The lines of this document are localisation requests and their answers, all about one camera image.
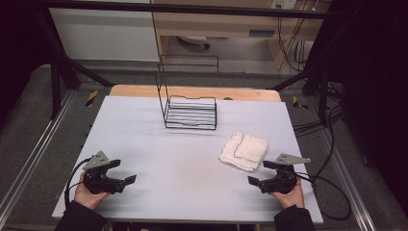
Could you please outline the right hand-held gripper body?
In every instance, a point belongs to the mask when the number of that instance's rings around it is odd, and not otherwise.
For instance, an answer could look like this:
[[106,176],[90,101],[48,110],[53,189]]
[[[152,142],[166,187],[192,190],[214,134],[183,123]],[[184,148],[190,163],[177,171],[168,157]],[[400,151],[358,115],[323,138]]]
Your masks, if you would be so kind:
[[262,193],[289,193],[296,183],[294,165],[308,164],[309,158],[298,157],[290,154],[280,154],[274,161],[278,165],[273,178],[261,180],[258,188]]

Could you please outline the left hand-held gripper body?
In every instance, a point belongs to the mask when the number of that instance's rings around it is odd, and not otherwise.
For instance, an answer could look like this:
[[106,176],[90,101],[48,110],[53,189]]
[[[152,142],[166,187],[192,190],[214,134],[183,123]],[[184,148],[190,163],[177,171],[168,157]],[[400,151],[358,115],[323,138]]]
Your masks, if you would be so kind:
[[122,193],[125,188],[124,180],[107,176],[110,160],[103,151],[93,155],[83,167],[85,171],[83,183],[91,193]]

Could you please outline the white towel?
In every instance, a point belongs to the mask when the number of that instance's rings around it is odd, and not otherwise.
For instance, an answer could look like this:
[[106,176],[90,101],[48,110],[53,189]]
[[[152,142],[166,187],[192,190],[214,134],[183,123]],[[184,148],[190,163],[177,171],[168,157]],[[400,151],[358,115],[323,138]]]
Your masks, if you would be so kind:
[[268,151],[266,140],[242,132],[234,132],[218,159],[247,172],[255,172]]

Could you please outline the black wire rack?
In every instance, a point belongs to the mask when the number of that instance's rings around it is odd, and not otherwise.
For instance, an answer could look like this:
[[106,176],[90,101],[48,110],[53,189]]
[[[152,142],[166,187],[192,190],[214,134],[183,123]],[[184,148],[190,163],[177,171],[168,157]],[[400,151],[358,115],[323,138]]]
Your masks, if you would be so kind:
[[191,73],[194,77],[219,74],[219,58],[211,55],[161,55],[156,88],[165,128],[216,130],[217,100],[214,96],[188,96],[185,91],[172,90],[167,85],[171,77]]

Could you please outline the person's right hand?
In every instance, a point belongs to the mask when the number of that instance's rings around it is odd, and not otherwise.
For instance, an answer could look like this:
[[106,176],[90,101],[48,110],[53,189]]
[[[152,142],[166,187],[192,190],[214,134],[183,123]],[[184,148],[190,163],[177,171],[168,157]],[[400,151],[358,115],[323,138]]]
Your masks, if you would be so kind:
[[301,180],[296,179],[293,189],[288,193],[272,192],[270,194],[279,201],[283,209],[295,206],[296,208],[304,208],[304,194],[301,186]]

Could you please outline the person's left hand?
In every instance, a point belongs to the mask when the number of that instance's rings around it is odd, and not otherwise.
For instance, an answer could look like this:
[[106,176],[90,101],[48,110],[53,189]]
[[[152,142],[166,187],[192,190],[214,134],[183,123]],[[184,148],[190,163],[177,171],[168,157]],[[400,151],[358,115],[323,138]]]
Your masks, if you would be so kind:
[[101,192],[98,194],[91,193],[83,183],[85,173],[80,176],[79,183],[75,190],[74,200],[79,204],[94,210],[106,197],[110,194],[108,192]]

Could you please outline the yellow black striped tape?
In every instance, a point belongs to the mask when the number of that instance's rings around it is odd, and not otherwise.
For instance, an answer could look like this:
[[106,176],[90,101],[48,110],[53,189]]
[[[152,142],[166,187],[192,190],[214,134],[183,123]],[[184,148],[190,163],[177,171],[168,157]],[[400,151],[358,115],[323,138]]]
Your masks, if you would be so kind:
[[93,90],[89,94],[89,97],[88,97],[87,102],[86,102],[86,107],[90,107],[92,105],[92,103],[93,103],[94,99],[96,98],[97,94],[98,94],[97,90]]
[[300,108],[302,110],[309,110],[309,107],[307,105],[303,105],[299,103],[296,96],[293,96],[293,106],[296,108]]

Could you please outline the black metal stand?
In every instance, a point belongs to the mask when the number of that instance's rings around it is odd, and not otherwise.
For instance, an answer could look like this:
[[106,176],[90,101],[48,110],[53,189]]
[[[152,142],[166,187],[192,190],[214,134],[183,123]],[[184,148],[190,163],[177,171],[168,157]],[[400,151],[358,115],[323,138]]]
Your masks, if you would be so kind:
[[302,92],[304,95],[311,95],[316,90],[319,90],[318,119],[321,124],[326,126],[328,124],[328,118],[326,117],[328,72],[331,57],[332,51],[329,48],[325,48],[302,72],[269,89],[280,91],[306,78],[307,81]]
[[103,87],[113,87],[115,85],[68,57],[48,10],[42,8],[31,9],[31,13],[37,23],[38,30],[44,35],[47,44],[50,46],[47,55],[50,58],[51,66],[52,119],[56,118],[62,111],[61,81],[64,81],[69,90],[77,90],[81,86],[76,72],[90,77],[91,80]]

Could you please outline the white chair base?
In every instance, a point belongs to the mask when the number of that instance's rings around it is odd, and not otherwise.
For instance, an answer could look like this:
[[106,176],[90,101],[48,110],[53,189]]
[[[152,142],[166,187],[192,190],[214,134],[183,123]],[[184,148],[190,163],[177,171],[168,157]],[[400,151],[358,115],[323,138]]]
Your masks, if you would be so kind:
[[205,37],[186,37],[186,36],[178,36],[178,38],[184,42],[188,42],[191,44],[202,45],[205,49],[209,49],[211,47],[210,43]]

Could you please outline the wooden desk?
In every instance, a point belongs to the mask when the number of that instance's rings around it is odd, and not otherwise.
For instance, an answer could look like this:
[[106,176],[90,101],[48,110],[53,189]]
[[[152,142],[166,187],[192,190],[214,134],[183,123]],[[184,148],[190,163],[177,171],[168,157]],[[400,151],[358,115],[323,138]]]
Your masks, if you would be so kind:
[[[238,8],[272,9],[272,0],[150,0],[152,4],[198,5]],[[327,11],[327,0],[296,0],[293,10]],[[255,38],[267,42],[276,68],[287,66],[295,42],[316,39],[322,21],[320,19],[275,18],[196,13],[154,13],[159,53],[167,51],[171,36],[211,38]]]

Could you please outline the aluminium rail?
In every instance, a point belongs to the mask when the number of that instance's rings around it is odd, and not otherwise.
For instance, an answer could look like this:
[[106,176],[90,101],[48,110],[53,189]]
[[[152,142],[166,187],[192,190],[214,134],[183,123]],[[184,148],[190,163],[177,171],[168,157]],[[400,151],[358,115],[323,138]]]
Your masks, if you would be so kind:
[[9,218],[15,204],[19,197],[22,195],[27,183],[29,182],[33,172],[35,171],[43,153],[45,152],[48,144],[54,137],[59,125],[61,124],[71,102],[72,98],[76,95],[76,90],[69,90],[61,103],[61,109],[57,115],[51,119],[41,136],[39,137],[35,147],[31,151],[24,166],[19,171],[13,184],[9,188],[6,195],[0,201],[0,230],[5,226],[7,219]]
[[349,201],[350,210],[361,231],[376,231],[370,213],[348,172],[338,148],[335,145],[334,129],[331,125],[321,131],[321,136],[328,148],[327,160],[333,166],[340,181],[345,197]]

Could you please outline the white wall socket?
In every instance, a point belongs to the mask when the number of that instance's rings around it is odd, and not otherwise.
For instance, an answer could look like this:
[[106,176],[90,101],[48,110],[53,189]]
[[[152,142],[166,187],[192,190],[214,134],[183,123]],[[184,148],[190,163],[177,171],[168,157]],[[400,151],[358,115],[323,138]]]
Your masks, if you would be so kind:
[[295,3],[296,0],[272,0],[270,7],[278,10],[292,10]]

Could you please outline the black metal frame bar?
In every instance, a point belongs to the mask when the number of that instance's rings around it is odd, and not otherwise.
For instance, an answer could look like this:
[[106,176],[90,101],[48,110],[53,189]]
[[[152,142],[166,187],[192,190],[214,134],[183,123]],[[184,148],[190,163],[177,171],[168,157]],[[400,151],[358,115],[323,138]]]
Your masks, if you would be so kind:
[[196,13],[196,14],[308,18],[308,19],[333,19],[341,15],[338,12],[322,12],[322,11],[268,10],[258,8],[101,2],[81,0],[34,0],[34,2],[37,5],[46,8],[144,12],[144,13]]

